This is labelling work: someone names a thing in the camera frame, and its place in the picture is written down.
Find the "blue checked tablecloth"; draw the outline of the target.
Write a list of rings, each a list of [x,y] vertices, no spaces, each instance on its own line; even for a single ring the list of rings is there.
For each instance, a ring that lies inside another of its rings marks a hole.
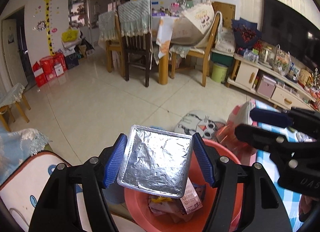
[[[319,231],[319,112],[277,110],[256,101],[250,117],[257,125],[248,143],[270,155],[279,188],[301,195],[299,231]]]

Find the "dark flower bouquet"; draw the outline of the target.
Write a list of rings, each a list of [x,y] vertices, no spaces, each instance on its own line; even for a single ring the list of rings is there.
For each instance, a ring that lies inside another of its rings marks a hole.
[[[260,40],[262,33],[257,29],[258,24],[249,22],[243,18],[232,20],[232,30],[237,48],[252,49]]]

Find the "pink trash basin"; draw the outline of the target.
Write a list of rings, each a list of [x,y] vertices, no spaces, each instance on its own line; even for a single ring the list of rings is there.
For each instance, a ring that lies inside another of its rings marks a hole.
[[[187,215],[179,199],[155,204],[151,195],[125,188],[125,203],[135,222],[145,231],[202,231],[217,189],[204,181],[195,155],[191,158],[188,177],[198,194],[204,195],[202,208]]]

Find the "black television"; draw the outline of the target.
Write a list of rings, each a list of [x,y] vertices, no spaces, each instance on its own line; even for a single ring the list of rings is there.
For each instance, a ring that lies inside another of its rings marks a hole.
[[[319,68],[319,28],[284,3],[264,0],[261,38],[310,69]]]

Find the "small wooden stool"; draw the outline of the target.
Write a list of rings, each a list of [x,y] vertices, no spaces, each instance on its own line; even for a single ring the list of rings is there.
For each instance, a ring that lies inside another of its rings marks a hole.
[[[15,122],[15,118],[11,112],[11,106],[15,105],[17,110],[19,111],[20,115],[22,116],[22,118],[29,123],[29,118],[27,117],[27,115],[25,114],[25,112],[23,111],[20,102],[22,101],[26,108],[28,110],[31,110],[31,107],[24,95],[24,90],[25,87],[21,84],[21,83],[17,83],[15,84],[11,90],[9,90],[9,92],[7,92],[6,95],[4,95],[1,98],[1,122],[4,126],[4,128],[8,131],[11,132],[11,129],[9,127],[9,124],[7,123],[7,121],[5,120],[4,114],[6,114],[6,112],[8,112],[9,116],[12,117],[13,122]]]

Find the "dark wooden chair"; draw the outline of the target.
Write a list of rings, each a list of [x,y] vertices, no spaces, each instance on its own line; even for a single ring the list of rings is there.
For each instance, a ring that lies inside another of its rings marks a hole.
[[[129,81],[129,66],[145,71],[145,86],[149,86],[152,69],[151,0],[129,1],[118,6],[118,19],[123,42],[125,80]]]

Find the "white cartoon cushion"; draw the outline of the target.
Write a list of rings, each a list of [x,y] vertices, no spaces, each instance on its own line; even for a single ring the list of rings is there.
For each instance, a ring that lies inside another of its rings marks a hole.
[[[51,151],[40,152],[25,160],[1,185],[1,200],[23,231],[29,230],[41,192],[60,163],[71,166]]]

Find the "cream TV cabinet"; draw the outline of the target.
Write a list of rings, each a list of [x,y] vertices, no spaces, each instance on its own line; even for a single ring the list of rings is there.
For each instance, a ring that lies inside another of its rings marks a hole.
[[[299,107],[313,110],[312,103],[316,101],[299,84],[238,54],[234,54],[234,66],[227,79],[226,86],[230,85],[261,97],[275,108]]]

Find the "wooden chair with tote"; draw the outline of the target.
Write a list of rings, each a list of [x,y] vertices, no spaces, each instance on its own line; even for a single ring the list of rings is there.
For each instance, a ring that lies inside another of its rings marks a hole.
[[[214,11],[211,1],[199,3],[183,10],[174,26],[171,47],[171,78],[175,77],[178,58],[187,56],[202,60],[202,86],[206,86],[209,75],[210,53],[218,27],[222,23],[220,11]]]

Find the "dining table with cloth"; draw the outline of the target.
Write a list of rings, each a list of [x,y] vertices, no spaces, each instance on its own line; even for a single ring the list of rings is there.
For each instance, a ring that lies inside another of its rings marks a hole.
[[[172,43],[193,45],[201,37],[201,33],[185,17],[153,16],[152,40],[155,41],[155,61],[158,64],[158,82],[168,83],[169,48]]]

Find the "yellow shopping bag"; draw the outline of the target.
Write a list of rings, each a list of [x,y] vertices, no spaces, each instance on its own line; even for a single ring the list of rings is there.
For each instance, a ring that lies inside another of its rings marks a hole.
[[[61,34],[61,40],[63,42],[73,42],[76,41],[80,36],[80,31],[78,28],[68,27],[66,31]]]

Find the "light wooden chair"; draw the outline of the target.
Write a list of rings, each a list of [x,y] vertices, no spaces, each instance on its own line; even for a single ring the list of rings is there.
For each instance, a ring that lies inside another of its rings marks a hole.
[[[106,50],[106,69],[109,73],[118,70],[121,77],[125,76],[124,45],[120,34],[120,23],[115,10],[99,15],[99,41],[101,48]]]

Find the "red gift boxes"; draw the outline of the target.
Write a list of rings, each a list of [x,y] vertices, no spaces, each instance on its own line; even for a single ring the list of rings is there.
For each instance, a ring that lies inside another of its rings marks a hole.
[[[58,52],[53,56],[43,57],[32,65],[32,70],[36,85],[41,87],[64,74],[67,70],[65,56],[63,53]]]

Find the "silver foil snack bag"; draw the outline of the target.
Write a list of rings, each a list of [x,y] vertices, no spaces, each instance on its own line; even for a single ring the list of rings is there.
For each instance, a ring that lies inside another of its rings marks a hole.
[[[133,125],[117,183],[150,195],[182,198],[188,179],[193,137]]]

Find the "green trash bin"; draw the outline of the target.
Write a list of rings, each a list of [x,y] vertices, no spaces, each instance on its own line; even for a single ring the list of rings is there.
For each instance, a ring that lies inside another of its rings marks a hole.
[[[228,73],[227,66],[220,63],[214,63],[211,79],[217,83],[224,83],[226,80],[227,73]]]

